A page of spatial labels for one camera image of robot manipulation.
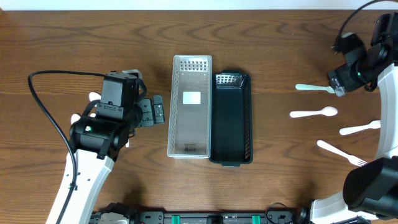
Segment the mint plastic fork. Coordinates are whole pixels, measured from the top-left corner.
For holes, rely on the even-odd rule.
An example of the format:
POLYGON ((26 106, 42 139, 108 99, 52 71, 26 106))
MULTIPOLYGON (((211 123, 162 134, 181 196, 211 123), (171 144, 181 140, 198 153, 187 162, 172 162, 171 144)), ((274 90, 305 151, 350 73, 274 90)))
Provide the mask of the mint plastic fork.
POLYGON ((295 88, 302 91, 327 91, 328 93, 335 94, 334 89, 332 89, 330 86, 317 86, 298 83, 295 85, 295 88))

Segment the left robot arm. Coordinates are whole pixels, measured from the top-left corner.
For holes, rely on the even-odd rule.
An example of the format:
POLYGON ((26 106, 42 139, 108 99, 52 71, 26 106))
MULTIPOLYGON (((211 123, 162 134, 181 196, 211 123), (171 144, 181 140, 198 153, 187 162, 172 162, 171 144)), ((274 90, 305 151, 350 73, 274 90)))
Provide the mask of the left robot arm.
POLYGON ((146 98, 140 71, 109 72, 100 99, 92 100, 72 122, 72 155, 67 156, 47 223, 88 223, 98 194, 129 137, 136 128, 164 121, 162 97, 146 98))

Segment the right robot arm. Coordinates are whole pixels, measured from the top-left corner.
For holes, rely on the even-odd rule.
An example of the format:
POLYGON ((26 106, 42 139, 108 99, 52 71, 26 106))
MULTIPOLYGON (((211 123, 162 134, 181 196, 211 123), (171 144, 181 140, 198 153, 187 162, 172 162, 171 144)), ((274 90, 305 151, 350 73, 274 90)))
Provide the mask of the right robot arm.
POLYGON ((379 146, 371 162, 364 162, 325 141, 318 146, 339 154, 356 165, 346 177, 343 190, 314 200, 297 223, 371 223, 397 218, 397 13, 383 14, 376 22, 367 49, 355 33, 339 33, 333 50, 341 52, 345 64, 329 72, 329 90, 337 96, 363 87, 379 89, 381 118, 367 125, 343 128, 349 135, 379 129, 379 146))

